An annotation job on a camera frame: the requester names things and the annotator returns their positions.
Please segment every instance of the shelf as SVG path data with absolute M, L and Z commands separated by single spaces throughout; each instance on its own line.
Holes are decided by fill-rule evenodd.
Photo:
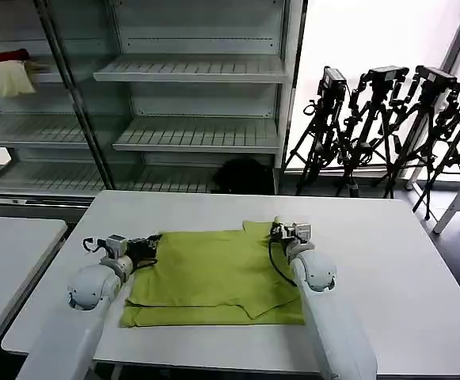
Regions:
M 122 55 L 94 73 L 99 82 L 283 83 L 277 55 Z
M 33 83 L 63 83 L 63 78 L 55 64 L 53 57 L 35 57 L 32 60 L 43 68 L 29 71 L 29 77 Z M 94 57 L 78 57 L 71 60 L 71 70 L 77 81 L 90 78 L 97 69 L 98 59 Z
M 148 165 L 137 180 L 118 184 L 120 190 L 136 192 L 210 193 L 215 188 L 212 176 L 217 168 Z
M 109 144 L 113 133 L 98 124 L 98 141 Z M 75 115 L 26 114 L 0 115 L 0 147 L 89 149 Z
M 260 153 L 278 150 L 272 119 L 136 117 L 113 144 L 115 150 Z
M 105 190 L 96 165 L 88 162 L 29 162 L 0 171 L 0 195 L 94 196 Z

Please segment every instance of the red cloth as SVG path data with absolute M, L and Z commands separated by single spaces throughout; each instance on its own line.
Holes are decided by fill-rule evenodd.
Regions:
M 30 58 L 31 57 L 29 56 L 28 51 L 25 49 L 19 49 L 15 51 L 4 51 L 3 53 L 0 53 L 0 62 L 12 60 L 27 61 Z

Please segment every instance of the green cloth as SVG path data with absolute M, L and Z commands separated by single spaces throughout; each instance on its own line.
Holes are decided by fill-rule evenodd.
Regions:
M 121 325 L 303 324 L 298 290 L 268 259 L 270 228 L 163 233 L 158 263 L 135 273 Z M 272 255 L 291 277 L 280 245 Z

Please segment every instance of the white cloth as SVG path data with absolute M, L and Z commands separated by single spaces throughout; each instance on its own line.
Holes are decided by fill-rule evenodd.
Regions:
M 22 61 L 0 62 L 0 96 L 16 97 L 22 93 L 35 93 Z

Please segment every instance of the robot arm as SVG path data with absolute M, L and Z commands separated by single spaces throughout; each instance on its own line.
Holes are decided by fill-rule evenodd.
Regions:
M 332 259 L 314 250 L 310 225 L 276 226 L 294 281 L 300 291 L 302 311 L 324 380 L 375 380 L 377 359 L 363 326 L 337 289 Z
M 155 264 L 160 235 L 127 240 L 112 235 L 98 239 L 106 251 L 99 264 L 81 268 L 68 284 L 68 298 L 53 309 L 21 368 L 18 380 L 82 380 L 103 333 L 108 309 L 130 274 Z

